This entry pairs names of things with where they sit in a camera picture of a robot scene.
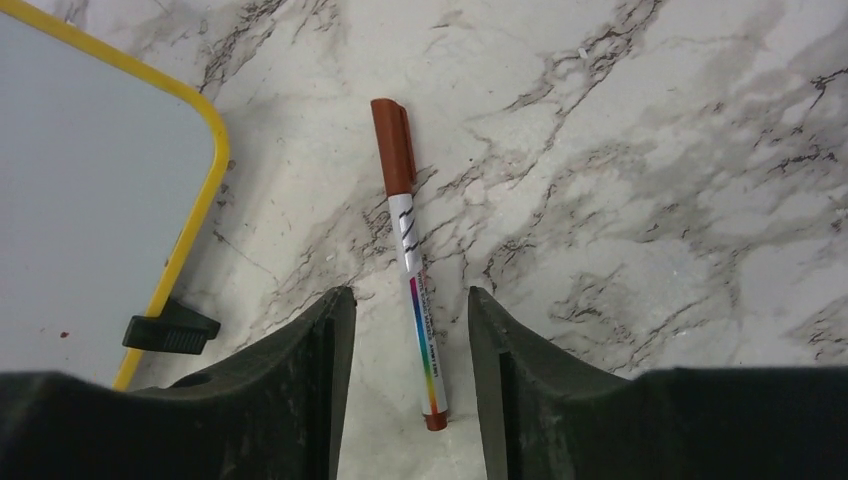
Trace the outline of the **red marker cap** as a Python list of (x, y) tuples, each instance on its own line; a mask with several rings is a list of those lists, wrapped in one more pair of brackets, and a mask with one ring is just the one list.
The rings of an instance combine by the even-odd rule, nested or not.
[(374, 99), (370, 106), (386, 195), (411, 194), (417, 169), (407, 111), (388, 98)]

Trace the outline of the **white dry erase marker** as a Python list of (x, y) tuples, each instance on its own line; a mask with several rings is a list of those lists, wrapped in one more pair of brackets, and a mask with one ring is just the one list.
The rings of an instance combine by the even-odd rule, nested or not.
[(441, 431), (448, 425), (448, 402), (443, 369), (436, 341), (434, 322), (426, 285), (426, 271), (417, 235), (415, 209), (411, 194), (388, 197), (392, 229), (401, 268), (401, 285), (407, 310), (414, 322), (417, 353), (423, 384), (421, 410), (426, 428)]

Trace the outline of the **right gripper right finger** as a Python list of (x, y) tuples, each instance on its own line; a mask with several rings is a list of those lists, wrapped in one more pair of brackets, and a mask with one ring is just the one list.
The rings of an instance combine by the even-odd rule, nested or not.
[(491, 479), (843, 479), (843, 367), (674, 368), (626, 380), (486, 290), (468, 326)]

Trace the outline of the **yellow framed whiteboard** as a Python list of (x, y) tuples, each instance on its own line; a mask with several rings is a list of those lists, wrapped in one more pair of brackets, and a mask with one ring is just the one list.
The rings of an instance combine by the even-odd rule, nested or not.
[(222, 182), (194, 88), (23, 1), (1, 5), (1, 369), (116, 389)]

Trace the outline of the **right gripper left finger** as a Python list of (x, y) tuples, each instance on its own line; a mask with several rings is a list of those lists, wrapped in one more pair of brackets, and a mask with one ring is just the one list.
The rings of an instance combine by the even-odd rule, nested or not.
[(1, 475), (333, 479), (356, 307), (351, 288), (333, 288), (284, 327), (166, 389), (5, 373)]

